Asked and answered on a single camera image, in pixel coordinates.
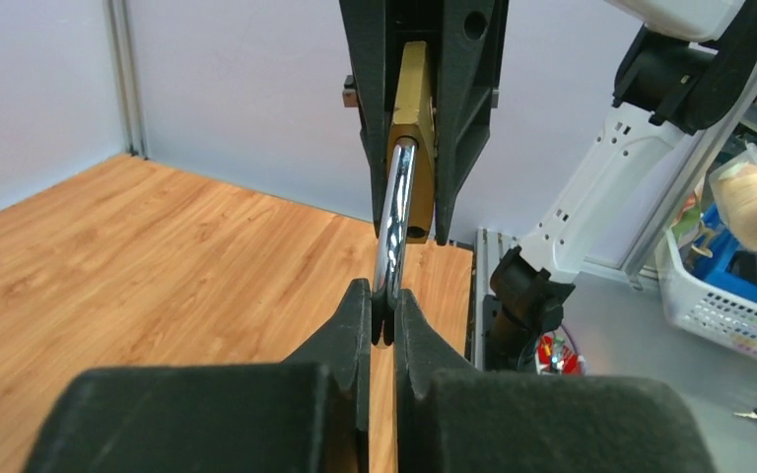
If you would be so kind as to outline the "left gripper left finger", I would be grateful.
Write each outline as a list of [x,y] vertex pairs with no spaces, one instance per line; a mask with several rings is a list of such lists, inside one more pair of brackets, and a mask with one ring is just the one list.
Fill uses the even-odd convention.
[[371,290],[279,363],[102,367],[73,378],[28,472],[365,472]]

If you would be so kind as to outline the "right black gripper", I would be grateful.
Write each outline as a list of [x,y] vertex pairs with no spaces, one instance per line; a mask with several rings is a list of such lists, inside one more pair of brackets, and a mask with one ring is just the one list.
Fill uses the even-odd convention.
[[459,191],[490,137],[509,3],[341,0],[339,6],[351,64],[345,96],[354,98],[360,113],[376,230],[402,49],[409,41],[428,44],[437,131],[435,237],[445,245]]

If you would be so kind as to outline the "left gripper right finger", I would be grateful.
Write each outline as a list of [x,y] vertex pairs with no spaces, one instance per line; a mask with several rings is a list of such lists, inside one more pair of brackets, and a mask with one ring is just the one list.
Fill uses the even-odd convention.
[[629,376],[482,372],[429,324],[395,309],[401,472],[712,472],[683,399]]

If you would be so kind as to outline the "brass padlock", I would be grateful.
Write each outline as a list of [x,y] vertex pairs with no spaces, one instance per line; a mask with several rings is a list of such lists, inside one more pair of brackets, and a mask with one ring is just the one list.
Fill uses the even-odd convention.
[[424,242],[436,200],[436,131],[429,48],[404,45],[386,146],[387,181],[373,278],[373,343],[394,339],[407,244]]

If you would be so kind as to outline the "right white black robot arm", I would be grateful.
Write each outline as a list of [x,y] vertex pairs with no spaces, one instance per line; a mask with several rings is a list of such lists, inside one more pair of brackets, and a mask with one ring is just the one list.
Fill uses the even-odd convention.
[[[459,191],[490,137],[505,1],[343,1],[378,237],[371,338],[390,345],[405,249],[446,244]],[[614,76],[612,102],[576,174],[501,259],[490,285],[501,309],[485,365],[528,369],[556,330],[612,208],[687,136],[721,121],[757,62],[757,1],[621,1],[641,26]]]

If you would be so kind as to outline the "white basket with blue items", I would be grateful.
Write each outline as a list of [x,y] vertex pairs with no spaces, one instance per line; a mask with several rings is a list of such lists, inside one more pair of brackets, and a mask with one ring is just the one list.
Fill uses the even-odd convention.
[[711,241],[711,257],[699,256],[692,269],[672,231],[666,231],[655,250],[656,270],[667,321],[703,339],[757,361],[757,284],[729,271],[738,241],[724,227],[716,206],[703,214]]

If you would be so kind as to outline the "aluminium frame rail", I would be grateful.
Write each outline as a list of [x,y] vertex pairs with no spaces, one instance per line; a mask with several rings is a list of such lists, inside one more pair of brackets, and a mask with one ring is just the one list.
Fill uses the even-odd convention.
[[148,160],[146,121],[137,71],[130,5],[124,0],[107,0],[103,3],[108,20],[125,151],[132,156]]

